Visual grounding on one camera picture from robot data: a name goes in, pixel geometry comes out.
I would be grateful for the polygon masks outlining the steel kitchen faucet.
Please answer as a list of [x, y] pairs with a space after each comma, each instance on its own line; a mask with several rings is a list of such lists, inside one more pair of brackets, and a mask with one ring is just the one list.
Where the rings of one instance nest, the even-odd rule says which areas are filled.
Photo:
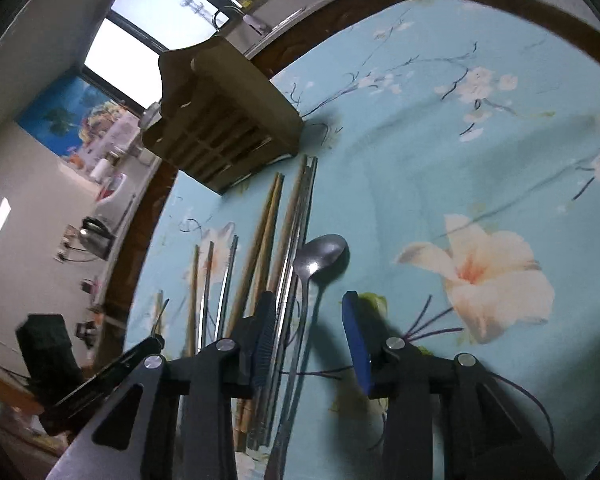
[[266, 24], [264, 21], [257, 18], [255, 15], [249, 14], [242, 9], [239, 9], [238, 6], [232, 6], [229, 4], [228, 6], [221, 6], [218, 10], [215, 11], [212, 18], [212, 26], [218, 32], [222, 26], [218, 24], [218, 18], [220, 15], [224, 15], [227, 17], [227, 22], [230, 21], [241, 21], [254, 30], [260, 36], [266, 36], [270, 32], [272, 32], [272, 27]]

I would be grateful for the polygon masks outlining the wooden lower cabinets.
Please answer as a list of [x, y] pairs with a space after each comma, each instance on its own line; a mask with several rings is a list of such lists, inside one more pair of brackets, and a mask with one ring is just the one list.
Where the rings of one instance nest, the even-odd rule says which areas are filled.
[[98, 334], [86, 368], [93, 374], [122, 355], [140, 270], [177, 174], [173, 166], [157, 160], [118, 232], [92, 307]]

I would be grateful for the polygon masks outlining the steel spoon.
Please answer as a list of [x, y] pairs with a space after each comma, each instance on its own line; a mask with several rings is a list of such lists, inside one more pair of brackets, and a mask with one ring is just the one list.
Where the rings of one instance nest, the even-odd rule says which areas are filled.
[[297, 345], [294, 349], [289, 370], [283, 407], [268, 464], [266, 465], [265, 480], [279, 480], [284, 476], [284, 452], [291, 433], [291, 404], [294, 400], [294, 390], [299, 375], [300, 351], [303, 346], [306, 319], [309, 311], [309, 284], [315, 274], [332, 266], [346, 251], [347, 241], [339, 234], [325, 234], [315, 237], [301, 247], [294, 258], [294, 273], [301, 285], [301, 311], [297, 330]]

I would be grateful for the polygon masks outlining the steel electric kettle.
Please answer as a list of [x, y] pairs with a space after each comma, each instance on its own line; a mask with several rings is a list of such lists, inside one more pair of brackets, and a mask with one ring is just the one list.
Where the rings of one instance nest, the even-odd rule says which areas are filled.
[[97, 218], [84, 217], [79, 229], [79, 241], [92, 255], [107, 260], [114, 244], [114, 234]]

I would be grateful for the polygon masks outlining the white red rice cooker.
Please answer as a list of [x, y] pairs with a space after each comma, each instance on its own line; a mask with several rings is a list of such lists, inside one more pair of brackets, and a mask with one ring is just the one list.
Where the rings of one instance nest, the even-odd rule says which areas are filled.
[[93, 214], [102, 221], [119, 221], [135, 196], [135, 184], [127, 174], [115, 174], [100, 189]]

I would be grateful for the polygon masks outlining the blue floral tablecloth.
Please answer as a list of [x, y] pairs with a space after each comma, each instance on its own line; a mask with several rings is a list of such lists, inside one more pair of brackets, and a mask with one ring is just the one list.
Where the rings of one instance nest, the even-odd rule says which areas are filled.
[[600, 64], [463, 0], [396, 4], [274, 78], [317, 163], [309, 237], [349, 264], [311, 285], [289, 479], [376, 479], [387, 405], [350, 370], [355, 290], [427, 353], [500, 378], [570, 479], [600, 461]]

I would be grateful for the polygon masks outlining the wooden utensil holder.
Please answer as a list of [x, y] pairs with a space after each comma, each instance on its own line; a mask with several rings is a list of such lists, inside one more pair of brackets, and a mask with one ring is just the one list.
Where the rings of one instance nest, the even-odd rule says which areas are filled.
[[163, 52], [158, 69], [160, 118], [144, 147], [209, 190], [298, 154], [298, 110], [225, 38]]

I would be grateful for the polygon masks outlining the fruit poster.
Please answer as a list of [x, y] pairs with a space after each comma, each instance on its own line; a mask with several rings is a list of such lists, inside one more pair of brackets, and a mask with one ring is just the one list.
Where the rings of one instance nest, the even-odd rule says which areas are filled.
[[74, 75], [41, 92], [17, 124], [82, 174], [111, 152], [124, 154], [140, 133], [132, 112]]

